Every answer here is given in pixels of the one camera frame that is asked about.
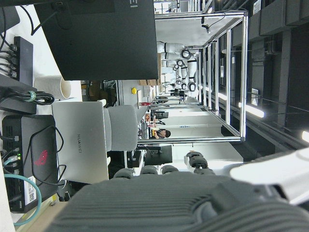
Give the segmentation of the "grey ribbed right robot hand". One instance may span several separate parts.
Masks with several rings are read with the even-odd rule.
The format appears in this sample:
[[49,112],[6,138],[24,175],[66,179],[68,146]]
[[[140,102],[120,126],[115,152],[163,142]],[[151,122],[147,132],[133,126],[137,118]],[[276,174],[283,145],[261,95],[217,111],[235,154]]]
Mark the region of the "grey ribbed right robot hand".
[[134,176],[77,192],[49,232],[306,232],[309,151],[211,169]]

